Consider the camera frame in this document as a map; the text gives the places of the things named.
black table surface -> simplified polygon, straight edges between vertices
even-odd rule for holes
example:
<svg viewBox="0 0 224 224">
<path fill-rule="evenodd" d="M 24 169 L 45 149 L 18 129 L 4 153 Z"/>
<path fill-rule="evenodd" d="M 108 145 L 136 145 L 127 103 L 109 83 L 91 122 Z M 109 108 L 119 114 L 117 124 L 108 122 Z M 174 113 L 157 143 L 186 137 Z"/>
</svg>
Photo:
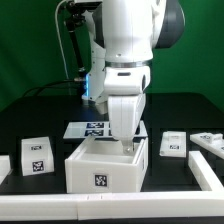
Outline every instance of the black table surface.
<svg viewBox="0 0 224 224">
<path fill-rule="evenodd" d="M 0 113 L 0 155 L 10 155 L 12 173 L 0 185 L 0 195 L 66 193 L 66 159 L 80 142 L 69 143 L 63 135 L 69 122 L 107 121 L 94 108 L 82 106 L 76 96 L 38 96 L 16 100 Z M 224 184 L 224 162 L 190 141 L 202 132 L 224 134 L 224 113 L 196 93 L 148 94 L 143 119 L 149 136 L 149 166 L 142 191 L 200 190 L 187 165 L 188 158 L 160 157 L 162 134 L 185 131 L 187 151 L 200 150 Z M 22 176 L 21 139 L 49 136 L 55 172 Z M 56 223 L 223 223 L 224 217 L 64 221 Z"/>
</svg>

white box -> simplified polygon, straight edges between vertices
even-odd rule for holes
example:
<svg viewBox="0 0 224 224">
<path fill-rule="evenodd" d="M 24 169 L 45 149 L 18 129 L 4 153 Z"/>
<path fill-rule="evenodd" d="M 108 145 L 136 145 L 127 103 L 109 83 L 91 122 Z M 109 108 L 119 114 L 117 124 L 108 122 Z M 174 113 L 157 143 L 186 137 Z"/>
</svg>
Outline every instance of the white box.
<svg viewBox="0 0 224 224">
<path fill-rule="evenodd" d="M 54 160 L 48 137 L 22 139 L 23 176 L 54 172 Z"/>
<path fill-rule="evenodd" d="M 120 141 L 88 136 L 65 160 L 68 193 L 139 192 L 148 166 L 148 138 L 123 153 Z"/>
</svg>

green wall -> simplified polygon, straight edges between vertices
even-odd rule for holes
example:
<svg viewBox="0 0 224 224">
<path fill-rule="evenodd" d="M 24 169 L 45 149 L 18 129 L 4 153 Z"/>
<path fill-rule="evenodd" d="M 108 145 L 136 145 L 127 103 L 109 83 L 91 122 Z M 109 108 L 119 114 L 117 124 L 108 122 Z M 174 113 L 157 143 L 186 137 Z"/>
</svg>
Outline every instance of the green wall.
<svg viewBox="0 0 224 224">
<path fill-rule="evenodd" d="M 56 37 L 54 11 L 59 0 L 0 0 L 0 110 L 27 89 L 65 78 Z M 148 92 L 202 93 L 224 111 L 224 3 L 180 0 L 186 29 L 171 49 L 155 50 Z M 59 15 L 70 77 L 75 57 Z M 86 28 L 77 31 L 90 66 Z"/>
</svg>

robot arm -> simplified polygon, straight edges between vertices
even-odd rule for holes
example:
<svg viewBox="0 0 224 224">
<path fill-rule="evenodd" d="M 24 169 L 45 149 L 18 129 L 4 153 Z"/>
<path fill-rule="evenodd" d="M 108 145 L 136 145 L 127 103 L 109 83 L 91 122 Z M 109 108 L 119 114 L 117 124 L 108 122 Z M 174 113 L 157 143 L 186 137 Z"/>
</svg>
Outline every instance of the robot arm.
<svg viewBox="0 0 224 224">
<path fill-rule="evenodd" d="M 129 152 L 145 107 L 152 49 L 170 47 L 180 38 L 182 9 L 178 0 L 73 2 L 83 7 L 97 5 L 85 12 L 93 59 L 88 99 L 96 102 L 102 91 L 108 95 L 112 135 Z"/>
</svg>

white block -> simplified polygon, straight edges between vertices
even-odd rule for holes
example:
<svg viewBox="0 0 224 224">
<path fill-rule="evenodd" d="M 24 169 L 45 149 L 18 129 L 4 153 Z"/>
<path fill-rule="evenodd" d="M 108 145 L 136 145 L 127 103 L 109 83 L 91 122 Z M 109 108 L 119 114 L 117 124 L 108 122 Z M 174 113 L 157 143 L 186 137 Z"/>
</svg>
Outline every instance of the white block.
<svg viewBox="0 0 224 224">
<path fill-rule="evenodd" d="M 9 156 L 0 156 L 0 184 L 11 170 Z"/>
<path fill-rule="evenodd" d="M 143 121 L 140 121 L 140 133 L 135 137 L 147 137 L 147 132 Z M 95 122 L 70 122 L 65 131 L 63 139 L 80 139 L 89 135 L 95 138 L 112 138 L 108 121 Z"/>
<path fill-rule="evenodd" d="M 188 165 L 203 191 L 223 191 L 224 188 L 199 151 L 189 152 Z"/>
<path fill-rule="evenodd" d="M 139 192 L 148 166 L 148 139 L 123 154 L 120 141 L 87 137 L 65 160 L 68 193 Z"/>
<path fill-rule="evenodd" d="M 186 157 L 186 132 L 164 132 L 160 156 Z"/>
<path fill-rule="evenodd" d="M 102 194 L 80 200 L 79 220 L 224 216 L 224 193 L 214 191 Z"/>
<path fill-rule="evenodd" d="M 87 200 L 87 196 L 0 196 L 0 221 L 76 220 L 79 200 Z"/>
<path fill-rule="evenodd" d="M 200 133 L 190 136 L 190 140 L 209 152 L 224 159 L 224 140 L 222 134 Z"/>
<path fill-rule="evenodd" d="M 23 176 L 54 172 L 54 160 L 48 137 L 22 140 Z"/>
</svg>

